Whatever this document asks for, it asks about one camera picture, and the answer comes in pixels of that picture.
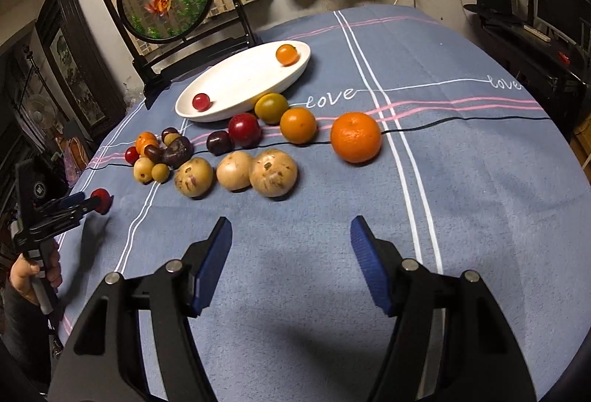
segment monitor screen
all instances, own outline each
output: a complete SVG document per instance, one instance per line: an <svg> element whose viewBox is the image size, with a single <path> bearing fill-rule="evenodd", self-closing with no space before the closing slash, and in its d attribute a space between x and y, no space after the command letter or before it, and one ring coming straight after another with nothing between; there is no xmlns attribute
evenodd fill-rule
<svg viewBox="0 0 591 402"><path fill-rule="evenodd" d="M578 45L581 40L581 21L591 22L591 4L587 0L537 0L536 17Z"/></svg>

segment person's arm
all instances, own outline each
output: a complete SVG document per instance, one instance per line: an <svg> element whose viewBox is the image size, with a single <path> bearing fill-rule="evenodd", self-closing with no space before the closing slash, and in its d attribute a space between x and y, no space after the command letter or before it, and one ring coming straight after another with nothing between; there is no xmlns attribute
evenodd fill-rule
<svg viewBox="0 0 591 402"><path fill-rule="evenodd" d="M61 284L59 253L51 254L47 279L54 288ZM32 381L48 386L51 380L49 329L47 317L39 308L30 277L39 266L22 255L14 263L4 291L6 327L2 341L25 375Z"/></svg>

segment goldfish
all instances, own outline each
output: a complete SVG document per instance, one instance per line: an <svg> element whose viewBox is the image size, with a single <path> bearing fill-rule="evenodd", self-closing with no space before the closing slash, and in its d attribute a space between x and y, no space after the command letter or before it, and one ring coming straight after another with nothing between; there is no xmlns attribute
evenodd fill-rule
<svg viewBox="0 0 591 402"><path fill-rule="evenodd" d="M159 17L168 16L172 0L151 0L146 4L146 10Z"/></svg>

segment blue tablecloth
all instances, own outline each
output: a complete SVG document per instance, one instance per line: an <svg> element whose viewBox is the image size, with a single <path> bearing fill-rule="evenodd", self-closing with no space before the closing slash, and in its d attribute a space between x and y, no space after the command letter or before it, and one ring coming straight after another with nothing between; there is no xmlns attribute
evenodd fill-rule
<svg viewBox="0 0 591 402"><path fill-rule="evenodd" d="M431 271L482 274L541 397L591 321L589 183L554 124L495 61L412 8L352 8L260 35L311 47L286 96L318 117L320 140L351 111L370 113L383 129L417 130L384 136L365 167L339 160L330 145L280 146L300 168L283 201L220 185L195 201L171 182L138 184L130 168L87 170L74 190L104 187L115 201L107 216L90 214L58 239L68 301L61 337L107 272L151 273L224 215L233 247L212 306L191 320L218 399L365 400L394 321L374 306L351 249L349 224L361 214L376 236ZM174 83L150 111L143 103L130 111L91 166L121 163L138 133L170 125L205 149L207 134L226 122L196 125L175 114L192 79ZM276 127L264 133L262 143L283 140ZM221 159L201 156L214 167ZM147 316L142 333L150 387L164 396Z"/></svg>

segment human hand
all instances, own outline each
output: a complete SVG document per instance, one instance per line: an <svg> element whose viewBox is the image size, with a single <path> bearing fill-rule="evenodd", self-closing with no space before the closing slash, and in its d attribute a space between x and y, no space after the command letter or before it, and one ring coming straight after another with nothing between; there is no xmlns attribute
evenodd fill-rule
<svg viewBox="0 0 591 402"><path fill-rule="evenodd" d="M57 287L61 285L61 266L60 253L57 251L58 244L53 241L53 251L49 256L49 269L45 272L45 276L51 286L57 292ZM39 266L32 260L27 260L22 254L18 256L13 267L10 269L10 283L14 289L22 295L29 302L39 305L33 286L31 285L31 277L39 273Z"/></svg>

